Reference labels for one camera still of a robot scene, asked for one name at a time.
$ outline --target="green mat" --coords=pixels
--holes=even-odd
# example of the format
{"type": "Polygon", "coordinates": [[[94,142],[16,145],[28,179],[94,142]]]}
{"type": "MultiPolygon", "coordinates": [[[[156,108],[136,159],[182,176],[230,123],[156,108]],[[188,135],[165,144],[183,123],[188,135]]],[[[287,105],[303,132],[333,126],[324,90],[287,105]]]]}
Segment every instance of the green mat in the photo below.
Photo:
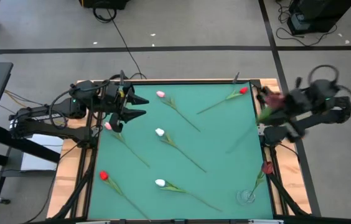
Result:
{"type": "Polygon", "coordinates": [[[236,200],[238,190],[251,190],[254,187],[263,161],[254,125],[255,113],[250,90],[243,96],[196,114],[244,86],[249,88],[249,84],[136,85],[136,94],[150,103],[128,106],[146,110],[147,113],[125,124],[122,135],[151,168],[147,168],[110,131],[104,129],[96,159],[88,218],[145,219],[129,202],[100,180],[98,173],[105,170],[123,193],[151,220],[272,219],[266,181],[256,189],[256,200],[252,204],[241,206],[236,200]],[[178,109],[201,132],[162,103],[156,96],[158,90],[173,97],[178,109]],[[161,142],[155,133],[156,128],[167,131],[174,142],[207,173],[177,149],[161,142]],[[223,212],[206,206],[190,195],[160,190],[154,182],[156,179],[168,180],[223,212]]]}

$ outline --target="wooden board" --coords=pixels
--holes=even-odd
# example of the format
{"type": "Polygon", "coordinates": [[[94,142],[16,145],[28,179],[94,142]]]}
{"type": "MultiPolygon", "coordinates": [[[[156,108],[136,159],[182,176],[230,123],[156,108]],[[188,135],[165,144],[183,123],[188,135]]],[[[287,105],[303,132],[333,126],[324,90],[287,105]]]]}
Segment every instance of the wooden board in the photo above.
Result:
{"type": "MultiPolygon", "coordinates": [[[[260,82],[261,86],[268,86],[271,91],[280,92],[278,82],[275,78],[260,79],[260,82]]],[[[294,144],[290,143],[289,141],[283,140],[282,144],[296,151],[294,144]]],[[[267,151],[266,153],[267,158],[269,158],[269,152],[267,151]]],[[[290,196],[301,207],[301,209],[307,213],[311,213],[306,187],[304,185],[304,180],[301,174],[300,164],[295,153],[279,145],[276,147],[276,157],[278,158],[278,164],[284,188],[289,192],[290,196]]],[[[273,184],[272,186],[273,192],[278,193],[276,187],[273,184]]],[[[279,194],[277,194],[277,196],[274,196],[274,199],[277,214],[282,214],[279,194]]]]}
{"type": "MultiPolygon", "coordinates": [[[[224,80],[224,79],[206,79],[206,80],[224,80]]],[[[145,80],[133,80],[136,82],[144,82],[145,80]]],[[[262,78],[260,79],[262,86],[268,86],[272,91],[279,91],[278,82],[275,78],[262,78]]],[[[86,119],[70,119],[68,125],[71,128],[78,128],[86,125],[86,119]]],[[[295,150],[294,144],[290,142],[283,141],[282,142],[285,146],[290,147],[291,149],[295,150]]],[[[62,154],[65,154],[70,148],[75,145],[75,142],[72,140],[66,140],[63,144],[62,154]]],[[[300,165],[297,161],[296,155],[283,148],[282,146],[276,147],[277,157],[278,157],[278,164],[279,169],[281,172],[282,183],[285,189],[289,192],[290,196],[296,201],[296,203],[307,213],[311,212],[311,208],[309,206],[308,197],[306,188],[304,185],[304,181],[302,178],[300,165]]],[[[66,155],[64,158],[61,159],[60,164],[58,165],[57,175],[55,177],[55,182],[52,190],[52,195],[49,203],[49,209],[47,213],[47,218],[52,217],[55,215],[65,204],[68,200],[70,194],[73,192],[75,188],[76,182],[76,175],[77,169],[80,162],[81,156],[81,149],[76,148],[71,153],[66,155]]],[[[88,163],[90,162],[91,152],[87,152],[85,158],[85,167],[84,171],[86,170],[88,163]]],[[[279,194],[276,190],[276,187],[271,183],[273,186],[274,192],[274,202],[276,206],[276,213],[282,214],[281,204],[279,200],[279,194]]],[[[82,215],[83,204],[85,201],[85,188],[80,193],[80,197],[78,200],[78,209],[77,209],[77,216],[82,215]]]]}

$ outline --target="gray floor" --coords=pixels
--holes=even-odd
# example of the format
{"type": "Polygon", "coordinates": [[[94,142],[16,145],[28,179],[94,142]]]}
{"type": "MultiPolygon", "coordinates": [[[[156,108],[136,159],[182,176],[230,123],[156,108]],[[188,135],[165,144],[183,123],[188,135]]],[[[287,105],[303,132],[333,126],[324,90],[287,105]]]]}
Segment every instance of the gray floor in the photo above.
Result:
{"type": "MultiPolygon", "coordinates": [[[[265,1],[273,31],[278,5],[265,1]]],[[[255,0],[133,0],[116,21],[129,46],[268,46],[260,7],[255,0]]],[[[76,0],[2,0],[0,49],[123,47],[113,24],[97,22],[76,0]]],[[[339,29],[319,45],[351,45],[351,9],[339,29]]],[[[304,41],[316,40],[316,34],[304,41]]],[[[293,40],[277,45],[297,46],[293,40]]],[[[270,51],[134,52],[149,78],[277,78],[270,51]]],[[[289,88],[296,77],[306,77],[316,65],[340,69],[340,82],[351,88],[351,51],[280,52],[289,88]]],[[[7,89],[40,102],[51,102],[75,80],[104,79],[123,69],[137,72],[127,53],[5,54],[0,61],[14,63],[7,89]]],[[[318,76],[330,76],[328,71],[318,76]]],[[[3,96],[1,105],[19,107],[3,96]]],[[[0,108],[0,125],[9,113],[0,108]]],[[[322,215],[351,218],[351,119],[345,124],[320,125],[304,140],[322,215]]],[[[51,178],[8,179],[2,195],[12,199],[0,205],[0,222],[19,223],[34,216],[47,195],[51,178]]]]}

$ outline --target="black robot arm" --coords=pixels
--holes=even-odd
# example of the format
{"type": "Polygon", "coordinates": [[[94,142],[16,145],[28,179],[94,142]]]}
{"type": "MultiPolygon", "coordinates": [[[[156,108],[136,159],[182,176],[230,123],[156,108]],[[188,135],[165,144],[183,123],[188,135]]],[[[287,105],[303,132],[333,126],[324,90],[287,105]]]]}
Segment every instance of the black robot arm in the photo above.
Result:
{"type": "Polygon", "coordinates": [[[136,96],[131,82],[125,82],[120,90],[118,85],[105,80],[100,85],[91,81],[84,81],[71,85],[66,93],[71,98],[55,104],[43,105],[35,108],[22,108],[15,115],[9,117],[11,121],[10,132],[14,138],[24,138],[31,134],[46,134],[58,136],[63,139],[73,139],[76,142],[91,139],[90,127],[68,128],[67,120],[82,119],[86,116],[87,110],[111,114],[110,125],[113,131],[121,132],[123,124],[138,116],[145,114],[144,110],[131,110],[126,107],[127,103],[140,105],[149,103],[148,100],[136,96]],[[47,119],[63,118],[63,125],[45,123],[47,119]]]}

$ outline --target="white paper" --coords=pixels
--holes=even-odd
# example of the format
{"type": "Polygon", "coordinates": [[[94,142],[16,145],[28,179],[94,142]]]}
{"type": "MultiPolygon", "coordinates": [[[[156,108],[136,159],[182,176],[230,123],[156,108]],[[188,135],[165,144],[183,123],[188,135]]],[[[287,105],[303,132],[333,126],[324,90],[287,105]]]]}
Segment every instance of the white paper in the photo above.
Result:
{"type": "MultiPolygon", "coordinates": [[[[63,140],[58,137],[34,134],[29,140],[40,145],[52,145],[45,147],[54,152],[61,153],[63,140]]],[[[21,170],[55,170],[56,168],[57,164],[54,162],[46,161],[27,153],[23,155],[21,170]]]]}

